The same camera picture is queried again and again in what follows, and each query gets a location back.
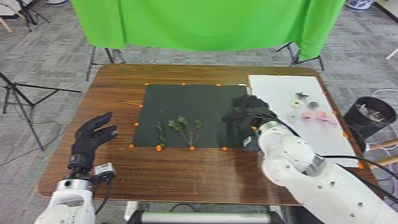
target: small toy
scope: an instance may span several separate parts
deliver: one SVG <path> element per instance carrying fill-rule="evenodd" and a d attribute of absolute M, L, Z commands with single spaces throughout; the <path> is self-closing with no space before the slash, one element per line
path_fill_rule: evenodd
<path fill-rule="evenodd" d="M 317 102 L 312 102 L 312 103 L 308 104 L 308 108 L 310 108 L 312 110 L 315 110 L 317 107 L 321 107 L 321 104 L 319 104 Z"/>
<path fill-rule="evenodd" d="M 310 120 L 312 118 L 313 118 L 313 113 L 308 111 L 308 112 L 305 112 L 303 113 L 303 118 L 306 119 L 306 120 Z"/>
<path fill-rule="evenodd" d="M 326 111 L 319 111 L 315 113 L 315 117 L 319 118 L 319 120 L 331 122 L 333 124 L 338 124 L 337 119 L 333 118 L 333 116 L 328 115 Z"/>
<path fill-rule="evenodd" d="M 310 95 L 306 95 L 305 93 L 297 93 L 296 95 L 297 95 L 299 100 L 306 100 L 310 97 Z"/>
<path fill-rule="evenodd" d="M 303 107 L 303 101 L 301 100 L 292 101 L 292 107 L 296 107 L 296 108 Z"/>

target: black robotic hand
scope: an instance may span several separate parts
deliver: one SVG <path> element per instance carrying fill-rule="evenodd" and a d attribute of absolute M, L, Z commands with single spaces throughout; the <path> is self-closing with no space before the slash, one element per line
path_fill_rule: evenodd
<path fill-rule="evenodd" d="M 269 103 L 265 103 L 257 96 L 242 96 L 233 101 L 233 107 L 223 121 L 233 123 L 244 131 L 251 132 L 253 127 L 258 128 L 264 123 L 278 120 L 278 115 L 271 110 Z"/>
<path fill-rule="evenodd" d="M 114 140 L 118 136 L 118 126 L 104 129 L 102 126 L 111 122 L 113 113 L 98 116 L 81 127 L 75 134 L 75 144 L 72 146 L 72 161 L 68 168 L 74 170 L 74 175 L 88 175 L 93 169 L 97 148 Z"/>

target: wooden table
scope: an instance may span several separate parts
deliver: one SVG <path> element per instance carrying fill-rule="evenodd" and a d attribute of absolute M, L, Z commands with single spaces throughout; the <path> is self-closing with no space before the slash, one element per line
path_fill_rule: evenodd
<path fill-rule="evenodd" d="M 310 68 L 178 66 L 178 65 L 106 65 L 68 126 L 61 146 L 40 182 L 40 194 L 50 196 L 58 181 L 68 176 L 74 135 L 86 121 L 109 111 L 111 124 L 118 124 L 120 137 L 97 151 L 97 165 L 113 162 L 118 178 L 111 199 L 235 204 L 297 205 L 289 190 L 278 187 L 262 173 L 262 155 L 244 150 L 168 148 L 130 149 L 136 133 L 146 83 L 150 84 L 249 84 L 248 74 L 315 76 L 338 111 L 319 72 Z M 342 115 L 338 119 L 345 131 Z M 361 155 L 351 136 L 351 143 Z M 354 169 L 376 183 L 369 166 Z M 97 189 L 106 196 L 106 186 Z"/>

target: gray carpet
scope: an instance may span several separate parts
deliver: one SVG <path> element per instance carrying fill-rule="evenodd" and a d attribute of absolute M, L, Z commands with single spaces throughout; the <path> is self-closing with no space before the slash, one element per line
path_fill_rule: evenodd
<path fill-rule="evenodd" d="M 84 82 L 91 46 L 86 41 L 79 19 L 72 5 L 52 7 L 43 2 L 36 5 L 38 11 L 52 21 L 34 27 L 27 32 L 26 22 L 8 20 L 15 33 L 10 34 L 0 27 L 0 71 L 8 77 L 22 82 L 54 87 L 70 87 L 88 91 L 91 82 Z M 322 73 L 333 97 L 345 111 L 358 97 L 370 95 L 381 88 L 398 88 L 398 55 L 388 61 L 386 56 L 398 47 L 398 24 L 377 8 L 365 12 L 344 10 L 333 35 L 324 49 L 328 71 Z M 148 64 L 203 64 L 287 66 L 289 52 L 276 53 L 274 49 L 257 49 L 235 52 L 189 52 L 130 46 L 123 50 L 129 63 Z M 104 51 L 98 52 L 97 61 L 107 63 Z M 319 69 L 319 63 L 306 63 Z M 91 80 L 98 71 L 93 69 Z M 47 91 L 29 90 L 34 99 Z M 84 94 L 59 93 L 38 106 L 34 111 L 36 129 L 43 142 L 50 142 L 63 135 L 65 127 L 72 121 Z M 397 92 L 383 92 L 379 97 L 398 106 Z M 0 115 L 0 163 L 10 161 L 29 150 L 38 148 L 27 123 L 20 118 L 15 107 Z M 395 137 L 392 128 L 372 137 L 370 142 L 381 143 Z M 58 149 L 61 138 L 47 147 L 45 153 L 34 151 L 10 165 L 0 167 L 0 223 L 34 223 L 49 200 L 36 194 L 36 184 L 47 163 Z M 388 152 L 379 150 L 367 156 L 383 158 Z M 377 170 L 381 179 L 388 175 Z M 381 182 L 393 192 L 393 179 Z M 152 211 L 168 211 L 173 204 L 152 203 Z M 267 206 L 216 206 L 198 205 L 202 211 L 262 212 Z M 125 202 L 113 201 L 98 216 L 98 223 L 123 223 Z"/>

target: pink object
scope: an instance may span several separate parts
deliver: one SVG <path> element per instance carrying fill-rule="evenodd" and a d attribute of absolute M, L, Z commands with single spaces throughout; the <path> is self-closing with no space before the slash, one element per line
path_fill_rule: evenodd
<path fill-rule="evenodd" d="M 319 120 L 328 121 L 333 124 L 338 124 L 335 117 L 328 115 L 326 111 L 319 111 L 315 116 L 317 116 Z"/>
<path fill-rule="evenodd" d="M 308 111 L 303 113 L 303 118 L 310 120 L 313 118 L 313 113 Z"/>
<path fill-rule="evenodd" d="M 317 116 L 317 118 L 319 118 L 322 121 L 329 121 L 328 112 L 319 111 L 319 112 L 315 113 L 315 116 Z"/>

